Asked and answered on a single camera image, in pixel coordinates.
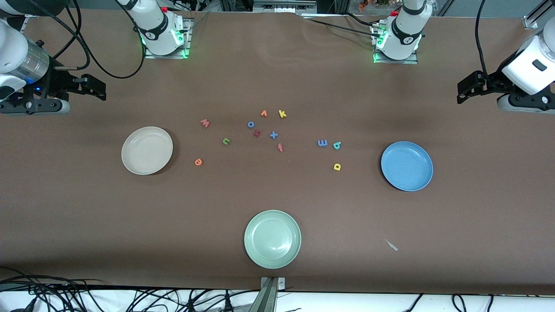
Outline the blue plate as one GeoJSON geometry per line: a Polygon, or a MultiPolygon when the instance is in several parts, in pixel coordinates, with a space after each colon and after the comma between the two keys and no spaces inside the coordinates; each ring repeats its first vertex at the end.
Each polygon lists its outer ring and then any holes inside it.
{"type": "Polygon", "coordinates": [[[430,184],[434,166],[424,148],[409,141],[399,141],[386,147],[380,159],[383,177],[396,189],[416,192],[430,184]]]}

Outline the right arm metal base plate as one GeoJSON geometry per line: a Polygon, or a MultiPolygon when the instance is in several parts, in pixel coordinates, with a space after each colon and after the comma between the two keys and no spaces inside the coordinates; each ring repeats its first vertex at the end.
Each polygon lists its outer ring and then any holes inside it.
{"type": "Polygon", "coordinates": [[[168,25],[159,34],[141,31],[147,59],[186,59],[189,56],[194,20],[167,12],[168,25]]]}

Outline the aluminium profile rail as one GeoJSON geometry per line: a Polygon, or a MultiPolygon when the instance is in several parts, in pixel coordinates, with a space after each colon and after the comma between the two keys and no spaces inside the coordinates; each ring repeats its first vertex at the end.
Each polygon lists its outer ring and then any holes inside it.
{"type": "Polygon", "coordinates": [[[525,29],[537,29],[545,25],[554,14],[555,0],[541,0],[531,12],[522,17],[522,23],[525,29]]]}

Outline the metal table edge bracket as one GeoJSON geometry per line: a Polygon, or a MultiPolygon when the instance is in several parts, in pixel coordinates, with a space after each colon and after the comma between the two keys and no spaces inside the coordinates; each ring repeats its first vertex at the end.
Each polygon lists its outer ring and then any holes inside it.
{"type": "Polygon", "coordinates": [[[261,282],[262,295],[257,312],[275,312],[278,292],[285,290],[285,277],[263,277],[261,282]]]}

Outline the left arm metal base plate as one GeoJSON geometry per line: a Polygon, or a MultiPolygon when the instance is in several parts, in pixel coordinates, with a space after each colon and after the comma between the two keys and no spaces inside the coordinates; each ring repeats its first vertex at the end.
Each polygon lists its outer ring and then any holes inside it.
{"type": "Polygon", "coordinates": [[[385,24],[373,22],[372,26],[369,26],[371,34],[378,34],[378,37],[372,38],[372,50],[373,50],[373,63],[386,63],[395,65],[417,65],[418,55],[416,51],[413,51],[410,57],[404,60],[394,60],[387,57],[382,51],[377,48],[377,44],[382,42],[383,37],[386,35],[385,24]]]}

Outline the green plate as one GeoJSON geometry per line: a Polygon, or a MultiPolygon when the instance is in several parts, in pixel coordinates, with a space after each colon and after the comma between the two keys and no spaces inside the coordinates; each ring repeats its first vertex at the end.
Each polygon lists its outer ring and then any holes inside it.
{"type": "Polygon", "coordinates": [[[251,218],[244,233],[245,251],[256,265],[280,269],[299,254],[302,243],[300,227],[284,211],[262,211],[251,218]]]}

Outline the grey metal frame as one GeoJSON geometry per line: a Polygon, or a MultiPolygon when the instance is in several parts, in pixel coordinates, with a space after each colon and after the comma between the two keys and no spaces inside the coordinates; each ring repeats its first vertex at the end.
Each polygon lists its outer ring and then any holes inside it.
{"type": "Polygon", "coordinates": [[[317,14],[316,0],[253,0],[255,13],[317,14]]]}

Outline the beige brown plate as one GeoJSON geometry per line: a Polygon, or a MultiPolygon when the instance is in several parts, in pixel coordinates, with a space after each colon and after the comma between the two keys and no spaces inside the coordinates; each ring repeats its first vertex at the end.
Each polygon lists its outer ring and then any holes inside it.
{"type": "Polygon", "coordinates": [[[143,127],[123,143],[121,161],[129,172],[146,176],[161,171],[171,160],[173,151],[173,140],[166,130],[143,127]]]}

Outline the brown table cover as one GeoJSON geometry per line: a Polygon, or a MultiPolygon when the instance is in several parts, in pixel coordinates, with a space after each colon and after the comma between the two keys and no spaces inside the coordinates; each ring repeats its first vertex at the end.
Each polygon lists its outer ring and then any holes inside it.
{"type": "Polygon", "coordinates": [[[362,35],[291,13],[211,13],[188,59],[147,59],[125,80],[91,66],[106,101],[0,115],[0,265],[117,286],[258,289],[275,275],[294,292],[555,294],[555,115],[503,112],[496,94],[457,103],[480,67],[473,29],[431,19],[418,64],[389,65],[362,35]],[[172,158],[136,175],[121,148],[150,126],[172,158]],[[430,154],[426,188],[383,177],[399,141],[430,154]],[[302,235],[275,270],[244,247],[268,210],[302,235]]]}

